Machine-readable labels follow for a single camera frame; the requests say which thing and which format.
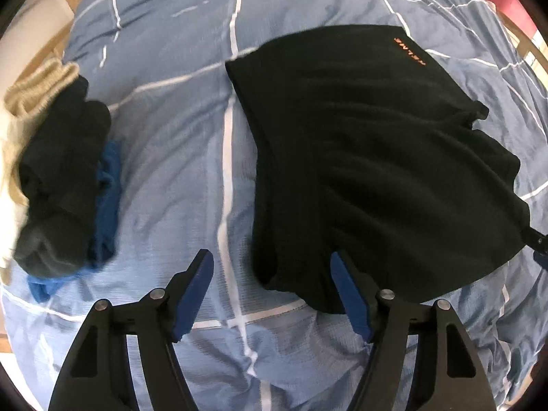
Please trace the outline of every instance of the black garment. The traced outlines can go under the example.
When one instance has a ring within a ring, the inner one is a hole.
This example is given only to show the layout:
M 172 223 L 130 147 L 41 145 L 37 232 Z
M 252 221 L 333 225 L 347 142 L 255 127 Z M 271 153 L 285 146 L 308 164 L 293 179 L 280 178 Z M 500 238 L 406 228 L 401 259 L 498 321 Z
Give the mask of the black garment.
M 257 143 L 253 268 L 267 289 L 343 313 L 329 256 L 422 302 L 523 248 L 516 156 L 488 109 L 391 26 L 324 27 L 226 63 Z
M 85 101 L 87 89 L 80 76 L 59 93 L 19 163 L 29 209 L 14 259 L 39 278 L 66 276 L 87 262 L 97 168 L 111 124 L 103 103 Z

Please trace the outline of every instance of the blue garment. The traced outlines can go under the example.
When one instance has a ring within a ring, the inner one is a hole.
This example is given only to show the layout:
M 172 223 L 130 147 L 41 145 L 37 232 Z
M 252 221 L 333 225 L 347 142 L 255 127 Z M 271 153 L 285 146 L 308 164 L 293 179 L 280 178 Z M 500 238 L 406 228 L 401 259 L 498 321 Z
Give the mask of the blue garment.
M 118 206 L 122 193 L 120 171 L 120 147 L 109 141 L 105 145 L 97 170 L 100 192 L 95 200 L 95 231 L 89 243 L 88 264 L 65 277 L 37 278 L 28 275 L 28 288 L 37 302 L 48 301 L 65 283 L 101 270 L 105 262 L 116 253 L 114 238 L 118 228 Z

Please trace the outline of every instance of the blue gripper pad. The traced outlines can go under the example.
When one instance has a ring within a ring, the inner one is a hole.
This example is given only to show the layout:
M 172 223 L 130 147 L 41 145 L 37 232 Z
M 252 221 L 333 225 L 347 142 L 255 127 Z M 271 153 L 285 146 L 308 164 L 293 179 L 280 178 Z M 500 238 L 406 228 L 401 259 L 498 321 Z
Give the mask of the blue gripper pad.
M 204 301 L 209 283 L 213 278 L 213 255 L 207 252 L 194 277 L 188 284 L 185 293 L 177 304 L 175 325 L 172 334 L 177 341 L 192 329 L 198 310 Z
M 335 282 L 352 329 L 356 334 L 361 335 L 364 341 L 369 341 L 372 334 L 368 324 L 369 308 L 337 252 L 331 254 L 331 277 Z

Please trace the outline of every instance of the brand logo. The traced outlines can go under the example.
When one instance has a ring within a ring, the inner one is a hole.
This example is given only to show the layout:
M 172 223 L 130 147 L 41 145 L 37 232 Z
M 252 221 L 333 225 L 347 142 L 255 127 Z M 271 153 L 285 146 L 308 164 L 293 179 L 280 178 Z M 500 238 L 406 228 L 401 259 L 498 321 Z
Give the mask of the brand logo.
M 398 43 L 398 45 L 407 52 L 407 55 L 411 57 L 412 59 L 418 61 L 421 65 L 426 66 L 426 63 L 424 63 L 420 57 L 415 54 L 411 49 L 409 49 L 404 42 L 402 42 L 399 38 L 395 38 L 394 41 Z

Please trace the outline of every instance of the blue bedsheet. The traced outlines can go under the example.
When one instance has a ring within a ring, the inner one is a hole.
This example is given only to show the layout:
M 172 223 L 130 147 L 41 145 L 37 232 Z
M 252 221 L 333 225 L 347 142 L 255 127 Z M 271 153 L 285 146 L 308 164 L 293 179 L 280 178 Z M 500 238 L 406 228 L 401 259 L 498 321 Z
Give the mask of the blue bedsheet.
M 330 24 L 402 26 L 472 98 L 481 128 L 522 163 L 515 191 L 548 232 L 547 93 L 483 0 L 83 0 L 65 60 L 109 105 L 121 145 L 119 254 L 47 305 L 16 269 L 2 289 L 26 381 L 47 407 L 93 302 L 135 301 L 166 285 L 200 248 L 215 273 L 194 330 L 175 346 L 201 410 L 345 410 L 369 348 L 346 316 L 263 290 L 250 269 L 256 147 L 224 61 L 283 34 Z M 334 43 L 333 48 L 344 48 Z M 475 342 L 497 404 L 512 397 L 546 336 L 548 277 L 528 248 L 446 296 Z M 416 342 L 395 409 L 403 409 Z M 136 342 L 137 397 L 149 410 Z

